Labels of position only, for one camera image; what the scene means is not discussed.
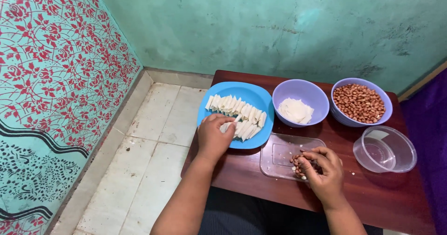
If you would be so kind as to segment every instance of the blue plate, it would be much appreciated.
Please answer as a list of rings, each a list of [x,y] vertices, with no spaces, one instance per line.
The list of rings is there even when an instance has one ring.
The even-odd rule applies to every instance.
[[[232,141],[230,148],[234,149],[254,149],[263,145],[270,137],[270,133],[273,128],[273,119],[275,116],[275,110],[273,107],[272,96],[260,86],[243,83],[243,82],[221,82],[212,86],[205,96],[198,110],[197,126],[200,125],[202,120],[209,116],[211,110],[206,110],[208,99],[210,96],[220,95],[221,97],[232,95],[242,98],[242,101],[253,105],[257,109],[265,111],[267,118],[265,119],[264,127],[253,138],[242,141]]]

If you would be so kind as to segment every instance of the green wall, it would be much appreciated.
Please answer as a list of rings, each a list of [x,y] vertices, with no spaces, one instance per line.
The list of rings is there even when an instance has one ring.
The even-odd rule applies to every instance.
[[[447,56],[447,0],[103,0],[144,66],[402,92]]]

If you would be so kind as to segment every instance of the clear plastic container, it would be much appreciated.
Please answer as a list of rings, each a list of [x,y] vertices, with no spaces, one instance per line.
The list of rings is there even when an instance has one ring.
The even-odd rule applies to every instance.
[[[296,176],[290,158],[301,154],[300,150],[310,151],[319,146],[326,147],[326,144],[320,139],[271,133],[269,140],[261,148],[261,171],[271,177],[308,182]]]
[[[396,129],[369,127],[354,143],[357,161],[372,172],[403,173],[414,168],[416,150],[411,141]]]

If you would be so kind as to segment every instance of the round plastic container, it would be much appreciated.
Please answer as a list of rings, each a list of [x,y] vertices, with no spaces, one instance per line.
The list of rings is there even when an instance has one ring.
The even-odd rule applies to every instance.
[[[404,173],[414,168],[416,150],[410,140],[396,129],[372,126],[354,143],[357,161],[372,172]]]
[[[343,112],[340,111],[340,109],[338,109],[338,107],[335,105],[335,101],[332,97],[334,90],[347,85],[347,84],[359,84],[359,85],[365,85],[367,86],[369,89],[375,89],[377,94],[380,95],[380,98],[383,100],[384,106],[386,108],[385,113],[383,114],[382,118],[380,118],[376,123],[362,123],[356,120],[353,120],[349,117],[347,117]],[[388,97],[388,95],[385,93],[385,91],[383,91],[378,85],[369,82],[367,80],[364,79],[359,79],[359,78],[345,78],[340,80],[339,82],[337,82],[336,84],[334,84],[334,86],[332,87],[331,90],[331,114],[333,115],[333,117],[340,123],[342,123],[343,125],[349,126],[349,127],[365,127],[365,126],[372,126],[372,125],[380,125],[385,123],[390,117],[391,114],[393,114],[393,105],[391,104],[391,100]]]
[[[304,104],[314,109],[310,122],[307,124],[294,123],[279,113],[279,105],[287,98],[300,99]],[[326,94],[316,84],[305,80],[287,80],[277,85],[273,91],[272,99],[276,115],[283,123],[290,127],[301,128],[317,124],[324,120],[329,113],[329,100]]]

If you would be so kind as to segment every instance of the patterned wall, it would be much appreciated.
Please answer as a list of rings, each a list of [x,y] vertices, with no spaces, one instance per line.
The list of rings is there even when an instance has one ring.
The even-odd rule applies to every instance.
[[[0,234],[43,234],[141,67],[99,0],[0,0]]]

